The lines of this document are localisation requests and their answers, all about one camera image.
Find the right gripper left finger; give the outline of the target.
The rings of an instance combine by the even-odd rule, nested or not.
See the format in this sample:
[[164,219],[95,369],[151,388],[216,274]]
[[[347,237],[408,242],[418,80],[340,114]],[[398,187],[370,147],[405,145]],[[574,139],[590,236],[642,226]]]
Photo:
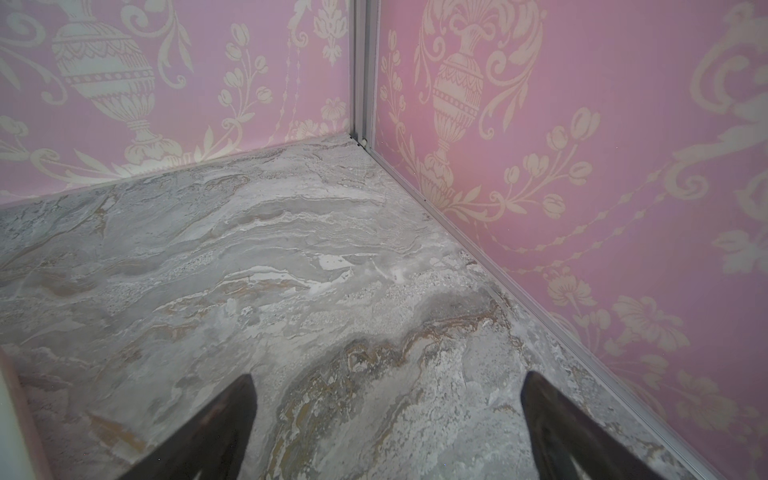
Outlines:
[[122,478],[236,479],[257,408],[252,376],[242,374]]

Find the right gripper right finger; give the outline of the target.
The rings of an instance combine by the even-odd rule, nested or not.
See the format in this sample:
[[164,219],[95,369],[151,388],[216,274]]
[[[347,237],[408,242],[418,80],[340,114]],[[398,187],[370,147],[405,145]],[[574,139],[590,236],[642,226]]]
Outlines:
[[529,371],[520,393],[541,479],[658,479],[543,375]]

